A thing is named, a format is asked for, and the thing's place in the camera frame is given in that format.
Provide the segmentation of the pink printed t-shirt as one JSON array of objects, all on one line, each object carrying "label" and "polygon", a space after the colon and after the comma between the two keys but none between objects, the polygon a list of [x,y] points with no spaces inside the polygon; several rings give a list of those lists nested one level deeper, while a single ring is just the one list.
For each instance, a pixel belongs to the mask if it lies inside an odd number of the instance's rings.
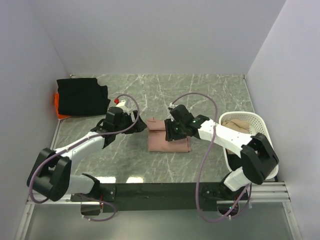
[{"label": "pink printed t-shirt", "polygon": [[163,120],[154,117],[146,120],[148,151],[161,153],[188,153],[192,151],[189,138],[166,141],[166,128]]}]

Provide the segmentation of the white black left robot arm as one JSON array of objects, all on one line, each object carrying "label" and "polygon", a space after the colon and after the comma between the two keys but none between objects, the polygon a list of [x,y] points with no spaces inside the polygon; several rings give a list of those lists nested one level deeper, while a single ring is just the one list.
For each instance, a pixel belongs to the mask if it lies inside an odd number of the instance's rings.
[{"label": "white black left robot arm", "polygon": [[82,194],[88,201],[99,200],[102,194],[100,181],[88,174],[72,175],[72,167],[90,154],[110,145],[118,134],[140,133],[147,125],[140,111],[129,113],[124,107],[111,107],[84,137],[57,149],[44,148],[38,154],[27,179],[29,196],[38,203],[33,192],[45,200],[58,201],[65,194]]}]

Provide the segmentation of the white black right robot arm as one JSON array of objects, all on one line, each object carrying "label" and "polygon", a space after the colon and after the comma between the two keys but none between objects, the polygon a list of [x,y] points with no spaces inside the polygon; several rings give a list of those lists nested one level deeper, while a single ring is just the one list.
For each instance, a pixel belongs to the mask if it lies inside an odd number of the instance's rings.
[{"label": "white black right robot arm", "polygon": [[261,185],[276,176],[279,159],[264,134],[242,133],[216,123],[207,116],[193,116],[183,104],[170,104],[169,112],[171,118],[164,121],[167,142],[194,137],[212,142],[236,155],[238,168],[230,169],[218,183],[213,190],[214,198],[230,200],[246,185]]}]

